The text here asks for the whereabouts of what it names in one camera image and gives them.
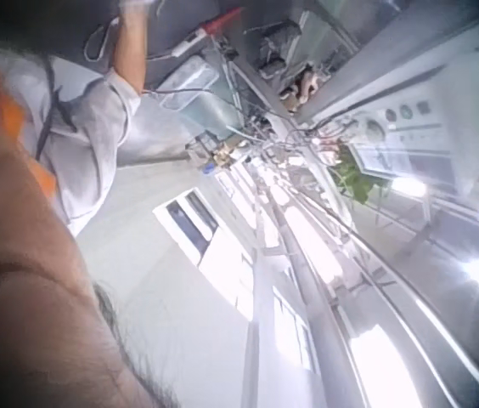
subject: metal frame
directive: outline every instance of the metal frame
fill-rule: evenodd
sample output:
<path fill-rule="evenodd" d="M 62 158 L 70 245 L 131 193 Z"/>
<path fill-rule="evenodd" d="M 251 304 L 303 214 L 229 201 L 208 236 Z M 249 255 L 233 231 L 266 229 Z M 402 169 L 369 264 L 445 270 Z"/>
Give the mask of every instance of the metal frame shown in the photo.
<path fill-rule="evenodd" d="M 325 83 L 295 118 L 304 123 L 336 115 L 478 49 L 479 2 L 414 0 Z"/>
<path fill-rule="evenodd" d="M 280 211 L 279 210 L 279 206 L 277 206 L 277 204 L 274 202 L 273 198 L 270 197 L 270 202 L 272 203 L 272 209 L 273 209 L 273 212 L 274 214 L 277 212 L 277 211 Z M 290 248 L 289 248 L 289 244 L 288 244 L 288 240 L 290 239 L 290 237 L 285 237 L 284 234 L 282 234 L 282 232 L 279 232 L 279 236 L 281 237 L 281 239 L 283 240 L 283 243 L 285 245 L 285 247 L 287 248 L 287 252 L 290 251 Z M 301 246 L 299 244 L 297 244 L 300 248 L 300 252 L 299 253 L 296 253 L 296 255 L 300 255 L 303 260 L 306 262 L 311 274 L 312 274 L 312 277 L 314 278 L 314 280 L 316 281 L 317 285 L 317 290 L 319 291 L 319 293 L 321 293 L 321 296 L 323 296 L 324 298 L 327 298 L 325 296 L 325 293 L 323 293 L 324 290 L 326 290 L 327 292 L 326 293 L 329 293 L 329 292 L 333 292 L 331 287 L 329 286 L 326 286 L 322 281 L 321 281 L 321 278 L 320 276 L 317 275 L 317 272 L 316 272 L 316 269 L 311 261 L 311 259 L 309 259 L 308 256 L 306 256 L 306 254 L 304 253 L 304 251 L 301 249 Z M 330 293 L 330 296 L 332 296 L 333 298 L 335 298 L 335 293 Z M 368 400 L 368 395 L 366 394 L 366 390 L 364 388 L 364 385 L 363 385 L 363 382 L 362 382 L 362 379 L 360 377 L 360 371 L 358 370 L 358 366 L 357 366 L 357 363 L 355 362 L 355 359 L 353 357 L 353 354 L 352 354 L 352 350 L 351 350 L 351 345 L 349 344 L 349 342 L 347 341 L 347 337 L 348 335 L 346 335 L 346 332 L 347 332 L 347 328 L 345 326 L 345 322 L 344 320 L 341 318 L 341 316 L 339 314 L 339 312 L 337 312 L 333 307 L 332 305 L 329 303 L 328 304 L 328 310 L 330 312 L 330 315 L 334 318 L 334 321 L 338 327 L 338 335 L 339 335 L 339 338 L 340 338 L 340 343 L 342 345 L 342 347 L 345 349 L 345 352 L 346 352 L 346 357 L 347 357 L 347 360 L 349 361 L 349 365 L 352 369 L 352 374 L 354 375 L 355 377 L 355 380 L 356 380 L 356 383 L 357 383 L 357 387 L 358 387 L 358 392 L 360 393 L 360 396 L 361 396 L 361 399 L 363 401 L 363 407 L 364 408 L 370 408 L 371 405 L 369 403 L 369 400 Z"/>
<path fill-rule="evenodd" d="M 423 346 L 422 342 L 419 340 L 419 336 L 415 333 L 415 330 L 411 327 L 411 325 L 406 321 L 405 317 L 400 312 L 397 305 L 391 300 L 391 298 L 381 288 L 381 285 L 375 281 L 372 275 L 366 270 L 364 266 L 360 264 L 360 262 L 356 258 L 354 258 L 352 261 L 358 266 L 364 279 L 367 280 L 368 283 L 375 289 L 383 302 L 385 302 L 385 304 L 389 307 L 392 313 L 396 316 L 402 328 L 406 331 L 406 333 L 408 333 L 409 338 L 419 351 L 421 357 L 428 366 L 428 369 L 431 371 L 432 375 L 436 379 L 437 385 L 439 385 L 442 389 L 443 393 L 445 394 L 445 397 L 449 401 L 449 404 L 453 408 L 460 408 L 462 405 L 455 399 L 453 393 L 451 393 L 451 390 L 449 390 L 447 384 L 443 381 L 442 376 L 440 375 L 437 368 L 434 366 L 434 363 L 432 362 L 431 358 L 428 356 L 425 346 Z"/>
<path fill-rule="evenodd" d="M 293 195 L 293 197 L 295 200 L 300 202 L 295 195 Z M 468 353 L 465 351 L 465 348 L 460 344 L 459 340 L 457 340 L 451 331 L 444 325 L 438 312 L 430 305 L 424 295 L 420 293 L 413 285 L 411 285 L 411 283 L 409 283 L 409 281 L 400 272 L 392 267 L 367 241 L 365 241 L 362 237 L 360 237 L 360 235 L 344 224 L 339 217 L 336 217 L 333 213 L 328 211 L 326 214 L 335 225 L 337 225 L 344 232 L 347 232 L 359 247 L 377 259 L 387 274 L 389 274 L 389 276 L 391 276 L 402 287 L 402 289 L 404 289 L 407 295 L 417 304 L 423 314 L 434 325 L 443 339 L 451 347 L 468 372 L 479 383 L 479 365 L 472 357 L 468 355 Z"/>
<path fill-rule="evenodd" d="M 279 138 L 283 141 L 287 137 L 298 130 L 298 127 L 290 117 L 289 112 L 285 109 L 279 96 L 265 83 L 258 75 L 255 69 L 249 64 L 249 62 L 241 55 L 234 59 L 230 64 L 233 71 L 240 75 L 244 81 L 251 87 L 253 92 L 260 98 L 260 100 L 268 107 L 268 119 L 271 119 L 273 128 L 278 134 Z M 337 189 L 334 180 L 330 177 L 330 174 L 326 170 L 326 166 L 323 166 L 315 153 L 308 147 L 300 148 L 301 153 L 306 158 L 309 166 L 309 170 L 313 176 L 317 179 L 318 183 L 328 193 L 331 200 L 332 207 L 340 214 L 347 222 L 351 223 L 351 214 L 348 212 L 345 202 L 341 198 L 339 190 Z"/>

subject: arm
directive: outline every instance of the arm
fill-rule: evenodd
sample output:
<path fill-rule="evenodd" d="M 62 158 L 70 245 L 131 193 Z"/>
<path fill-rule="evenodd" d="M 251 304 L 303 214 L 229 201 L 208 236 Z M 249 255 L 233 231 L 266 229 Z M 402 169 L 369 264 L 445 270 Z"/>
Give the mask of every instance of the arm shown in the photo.
<path fill-rule="evenodd" d="M 148 399 L 75 241 L 0 125 L 0 406 L 158 406 Z"/>
<path fill-rule="evenodd" d="M 139 95 L 145 85 L 148 17 L 147 8 L 143 5 L 124 8 L 113 57 L 113 67 L 117 74 Z"/>
<path fill-rule="evenodd" d="M 76 130 L 55 112 L 42 161 L 55 172 L 57 207 L 74 235 L 99 210 L 115 178 L 117 149 L 126 139 L 144 88 L 147 25 L 144 6 L 125 7 L 113 69 L 72 106 Z"/>

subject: white lab coat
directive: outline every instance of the white lab coat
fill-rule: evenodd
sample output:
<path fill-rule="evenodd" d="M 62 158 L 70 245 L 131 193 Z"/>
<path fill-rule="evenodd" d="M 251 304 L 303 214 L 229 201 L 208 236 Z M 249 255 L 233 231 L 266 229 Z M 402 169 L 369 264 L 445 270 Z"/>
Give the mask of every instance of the white lab coat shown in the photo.
<path fill-rule="evenodd" d="M 0 51 L 0 73 L 4 87 L 27 113 L 20 140 L 35 156 L 51 103 L 46 72 L 35 57 Z M 56 213 L 77 235 L 110 191 L 117 149 L 126 140 L 140 98 L 111 70 L 69 104 L 76 130 L 55 111 L 40 163 L 57 179 L 52 200 Z"/>

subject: dark hair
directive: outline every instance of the dark hair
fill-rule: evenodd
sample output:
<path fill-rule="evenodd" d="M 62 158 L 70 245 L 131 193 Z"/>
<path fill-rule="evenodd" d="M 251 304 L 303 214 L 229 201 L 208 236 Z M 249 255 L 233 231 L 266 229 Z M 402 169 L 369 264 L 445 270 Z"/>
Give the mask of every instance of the dark hair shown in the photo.
<path fill-rule="evenodd" d="M 99 309 L 116 339 L 124 364 L 151 398 L 153 403 L 151 408 L 178 408 L 179 404 L 173 395 L 154 381 L 149 369 L 144 367 L 143 370 L 140 370 L 133 364 L 122 341 L 110 297 L 99 285 L 94 285 L 94 291 L 99 301 Z M 72 370 L 79 368 L 74 360 L 65 361 L 65 364 L 71 365 Z M 0 371 L 0 408 L 17 406 L 100 408 L 108 406 L 109 401 L 116 400 L 119 392 L 118 388 L 110 386 L 110 378 L 115 383 L 117 373 L 91 370 L 91 366 L 87 367 L 86 375 L 78 376 L 68 383 L 53 381 L 52 373 L 45 371 L 15 370 L 14 373 L 7 370 Z"/>
<path fill-rule="evenodd" d="M 113 337 L 119 345 L 124 363 L 130 369 L 132 374 L 138 379 L 141 386 L 155 401 L 155 403 L 159 404 L 158 408 L 178 408 L 179 403 L 175 400 L 173 394 L 154 381 L 147 365 L 145 365 L 143 371 L 141 371 L 139 367 L 136 367 L 136 365 L 133 364 L 132 358 L 127 352 L 127 348 L 125 347 L 124 341 L 122 339 L 121 331 L 117 322 L 116 311 L 113 307 L 113 303 L 111 302 L 108 292 L 106 292 L 104 288 L 97 283 L 93 284 L 93 288 L 94 292 L 96 293 L 96 298 L 98 299 L 100 312 L 102 313 L 105 322 L 110 327 Z"/>

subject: window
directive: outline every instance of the window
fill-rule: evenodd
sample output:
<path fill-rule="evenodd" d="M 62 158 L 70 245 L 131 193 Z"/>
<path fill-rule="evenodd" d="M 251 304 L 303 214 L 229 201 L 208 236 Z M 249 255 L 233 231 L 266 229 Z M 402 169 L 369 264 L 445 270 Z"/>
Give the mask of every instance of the window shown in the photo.
<path fill-rule="evenodd" d="M 185 255 L 247 320 L 253 316 L 252 263 L 238 240 L 225 230 L 194 192 L 155 209 Z"/>
<path fill-rule="evenodd" d="M 179 226 L 181 231 L 189 238 L 190 242 L 203 257 L 206 253 L 207 247 L 209 247 L 209 241 L 204 237 L 193 221 L 187 215 L 185 210 L 179 205 L 177 201 L 174 201 L 166 206 L 173 221 Z"/>
<path fill-rule="evenodd" d="M 251 228 L 256 228 L 256 215 L 253 209 L 252 203 L 249 203 L 245 197 L 241 194 L 241 191 L 236 188 L 232 179 L 228 176 L 227 173 L 222 172 L 215 176 L 217 181 L 226 191 L 226 194 L 234 205 L 238 208 L 239 212 L 245 218 L 245 221 L 249 224 Z"/>
<path fill-rule="evenodd" d="M 290 266 L 286 267 L 283 272 L 285 273 L 285 275 L 287 275 L 287 278 L 289 278 L 290 281 L 294 283 L 294 286 L 296 286 L 296 289 L 300 290 L 300 288 L 298 287 L 298 282 L 296 281 L 296 275 L 294 274 L 292 267 Z"/>
<path fill-rule="evenodd" d="M 252 265 L 245 257 L 242 257 L 235 307 L 248 320 L 253 318 L 253 284 Z"/>
<path fill-rule="evenodd" d="M 212 234 L 217 231 L 218 224 L 215 221 L 214 217 L 207 211 L 206 206 L 200 201 L 200 198 L 194 193 L 190 192 L 187 194 L 187 201 L 189 202 L 190 206 L 196 211 L 198 216 L 204 223 L 209 227 Z"/>
<path fill-rule="evenodd" d="M 287 360 L 313 370 L 311 335 L 306 324 L 276 291 L 273 298 L 275 336 L 279 349 Z"/>

